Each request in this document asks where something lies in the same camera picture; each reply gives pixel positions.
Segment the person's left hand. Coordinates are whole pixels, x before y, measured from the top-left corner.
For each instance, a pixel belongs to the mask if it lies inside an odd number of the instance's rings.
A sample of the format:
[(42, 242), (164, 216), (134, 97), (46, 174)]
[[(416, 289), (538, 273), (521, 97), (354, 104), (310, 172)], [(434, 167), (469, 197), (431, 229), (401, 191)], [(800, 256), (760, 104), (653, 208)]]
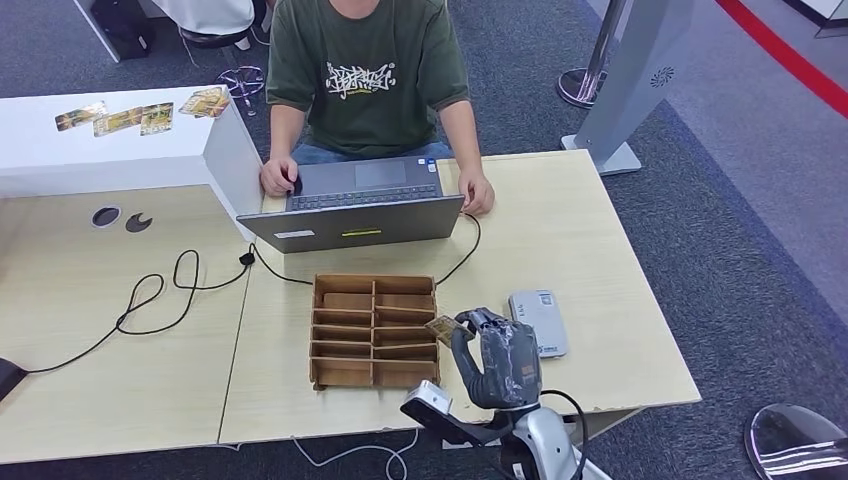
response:
[(464, 196), (461, 209), (463, 213), (477, 216), (492, 210), (495, 202), (494, 188), (481, 169), (461, 170), (458, 187)]

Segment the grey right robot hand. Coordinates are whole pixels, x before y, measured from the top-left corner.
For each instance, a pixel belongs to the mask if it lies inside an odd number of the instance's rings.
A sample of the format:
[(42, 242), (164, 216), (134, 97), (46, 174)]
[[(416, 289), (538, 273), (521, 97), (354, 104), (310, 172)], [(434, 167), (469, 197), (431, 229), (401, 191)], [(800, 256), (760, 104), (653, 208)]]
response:
[(486, 307), (458, 313), (450, 349), (473, 404), (482, 409), (517, 409), (538, 402), (541, 367), (531, 326)]

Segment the person's right hand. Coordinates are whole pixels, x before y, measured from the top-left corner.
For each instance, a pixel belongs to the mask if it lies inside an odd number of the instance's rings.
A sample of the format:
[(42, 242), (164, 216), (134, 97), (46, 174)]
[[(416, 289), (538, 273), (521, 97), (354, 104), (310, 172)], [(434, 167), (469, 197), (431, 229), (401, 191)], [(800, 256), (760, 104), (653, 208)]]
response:
[(275, 198), (293, 193), (297, 178), (298, 165), (289, 155), (270, 157), (260, 172), (264, 192)]

